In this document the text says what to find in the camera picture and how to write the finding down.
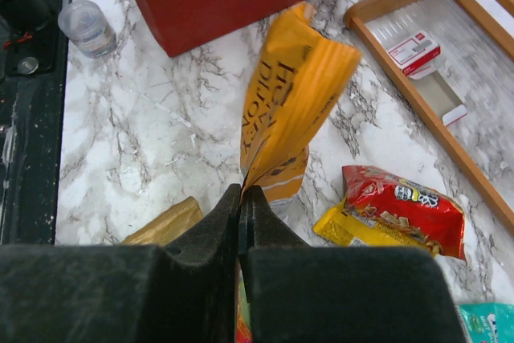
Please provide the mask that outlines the gold brown chips bag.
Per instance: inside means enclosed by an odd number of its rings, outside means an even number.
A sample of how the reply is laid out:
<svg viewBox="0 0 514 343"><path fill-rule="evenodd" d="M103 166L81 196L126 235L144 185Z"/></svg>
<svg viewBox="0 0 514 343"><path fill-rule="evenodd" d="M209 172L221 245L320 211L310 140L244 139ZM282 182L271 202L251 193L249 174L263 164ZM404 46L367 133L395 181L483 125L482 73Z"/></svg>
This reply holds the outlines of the gold brown chips bag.
<svg viewBox="0 0 514 343"><path fill-rule="evenodd" d="M203 218L198 201L189 196L161 212L140 230L127 236L121 244L156 244L164 247L188 231Z"/></svg>

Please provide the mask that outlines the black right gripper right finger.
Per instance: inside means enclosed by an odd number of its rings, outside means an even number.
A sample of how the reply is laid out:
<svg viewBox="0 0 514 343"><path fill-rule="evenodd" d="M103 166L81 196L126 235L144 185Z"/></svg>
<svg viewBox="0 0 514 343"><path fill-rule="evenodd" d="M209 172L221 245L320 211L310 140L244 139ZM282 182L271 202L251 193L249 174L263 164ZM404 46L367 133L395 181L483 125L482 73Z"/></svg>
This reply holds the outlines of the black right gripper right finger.
<svg viewBox="0 0 514 343"><path fill-rule="evenodd" d="M311 247L258 186L242 196L239 259L256 342L462 342L442 271L414 247Z"/></svg>

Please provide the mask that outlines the yellow honey dijon chips bag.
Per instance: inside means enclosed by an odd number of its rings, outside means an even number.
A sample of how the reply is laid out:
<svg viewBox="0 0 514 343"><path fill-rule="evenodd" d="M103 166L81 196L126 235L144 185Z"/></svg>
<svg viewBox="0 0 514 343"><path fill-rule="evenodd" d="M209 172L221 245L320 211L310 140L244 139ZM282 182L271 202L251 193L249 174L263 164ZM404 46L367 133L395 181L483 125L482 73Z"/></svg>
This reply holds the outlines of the yellow honey dijon chips bag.
<svg viewBox="0 0 514 343"><path fill-rule="evenodd" d="M361 61L358 49L312 28L314 14L314 7L302 2L274 20L243 105L243 189L261 187L277 214L298 194L308 166L309 142Z"/></svg>

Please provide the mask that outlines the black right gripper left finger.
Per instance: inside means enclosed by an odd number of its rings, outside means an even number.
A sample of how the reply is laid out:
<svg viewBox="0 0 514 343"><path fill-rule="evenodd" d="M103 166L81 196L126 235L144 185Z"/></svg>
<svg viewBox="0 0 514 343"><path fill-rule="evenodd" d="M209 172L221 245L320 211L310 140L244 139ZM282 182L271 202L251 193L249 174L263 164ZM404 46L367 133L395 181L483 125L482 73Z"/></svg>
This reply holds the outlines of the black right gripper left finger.
<svg viewBox="0 0 514 343"><path fill-rule="evenodd" d="M164 247L2 247L2 341L234 341L240 194Z"/></svg>

